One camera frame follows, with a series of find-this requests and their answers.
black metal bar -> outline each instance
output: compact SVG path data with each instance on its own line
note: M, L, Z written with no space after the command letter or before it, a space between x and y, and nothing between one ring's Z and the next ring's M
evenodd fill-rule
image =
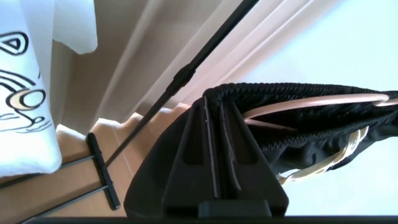
M205 46L199 51L199 53L193 58L193 60L186 66L184 66L174 76L173 81L167 87L166 91L162 96L155 102L155 104L149 109L148 113L138 122L132 133L120 144L115 150L112 156L106 162L108 167L118 155L126 148L131 140L139 133L139 131L155 116L155 114L166 104L166 102L174 96L183 86L185 86L189 80L195 74L196 69L199 65L212 53L212 51L220 44L221 41L234 29L234 27L241 21L241 19L257 4L259 0L244 0L228 17L223 25L217 30L217 32L210 38Z
M89 191L89 192L86 192L86 193L81 194L81 195L79 195L79 196L77 196L77 197L74 197L74 198L72 198L72 199L70 199L70 200L67 200L66 202L63 202L63 203L61 203L61 204L59 204L59 205L56 205L56 206L54 206L54 207L52 207L52 208L49 208L49 209L47 209L47 210L44 211L44 212L40 212L39 214L36 214L36 215L34 215L34 216L31 216L31 217L29 217L29 218L27 218L27 219L21 221L21 223L24 223L24 222L26 222L26 221L28 221L28 220L33 219L33 218L39 218L39 217L48 215L49 213L55 212L55 211L57 211L57 210L60 210L61 208L65 208L65 207L68 206L68 205L71 205L71 204L73 204L73 203L75 203L75 202L77 202L77 201L79 201L79 200L81 200L81 199L83 199L83 198L86 198L86 197L88 197L88 196L90 196L90 195L93 195L93 194L95 194L95 193L97 193L97 192L99 192L99 191L102 191L102 190L104 190L104 189L107 189L107 188L108 188L108 186L106 186L106 185L105 185L105 186L102 186L102 187L97 187L96 189L93 189L93 190L91 190L91 191Z
M88 159L92 159L92 158L94 158L94 155L86 156L86 157L83 157L83 158L76 159L74 161L67 162L65 164L62 164L60 169L68 167L68 166L71 166L71 165L74 165L74 164L79 163L79 162L86 161ZM21 183L21 182L23 182L25 180L30 180L30 179L32 179L34 177L38 177L38 176L41 176L41 175L44 175L44 174L29 174L29 175L24 175L22 177L18 177L18 178L14 179L14 180L10 180L10 181L7 181L5 183L0 184L0 189L12 186L14 184Z
M88 144L88 147L90 148L91 153L95 157L94 162L98 171L99 178L101 179L102 184L107 186L107 188L105 189L105 194L108 198L109 206L112 210L117 210L120 207L120 201L114 189L111 176L109 175L108 169L105 166L105 161L102 157L102 152L94 133L88 133L86 137L86 142Z

printed cartoon graphic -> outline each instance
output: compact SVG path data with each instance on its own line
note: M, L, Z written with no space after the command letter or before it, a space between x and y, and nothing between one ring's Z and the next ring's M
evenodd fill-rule
M9 55L18 56L24 54L28 44L29 41L24 32L0 34L0 50Z
M20 74L0 69L0 132L34 133L51 127L51 120L34 116L45 100L43 89L33 89L36 83Z

cartoon face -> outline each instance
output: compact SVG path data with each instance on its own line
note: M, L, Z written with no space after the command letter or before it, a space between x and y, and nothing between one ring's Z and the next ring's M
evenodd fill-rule
M45 117L37 116L36 109L46 94L43 89L33 89L35 86L29 78L0 69L0 102L5 102L0 103L0 132L33 133L52 125Z

white wall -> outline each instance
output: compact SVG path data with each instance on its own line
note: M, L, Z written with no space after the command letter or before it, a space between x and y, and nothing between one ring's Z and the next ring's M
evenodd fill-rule
M398 89L398 1L349 0L240 82ZM354 162L284 188L288 215L398 215L398 138Z

hanger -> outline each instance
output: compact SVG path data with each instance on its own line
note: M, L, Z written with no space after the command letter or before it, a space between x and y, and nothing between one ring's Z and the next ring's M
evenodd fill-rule
M398 99L390 100L388 95L378 94L378 93L315 96L310 98L289 100L281 103L274 103L271 105L260 106L258 108L243 113L243 119L245 120L246 124L296 131L295 128L267 123L263 121L257 121L252 118L275 112L285 111L285 110L308 108L313 106L326 106L326 105L339 105L345 103L365 103L365 102L373 102L374 106L398 105Z

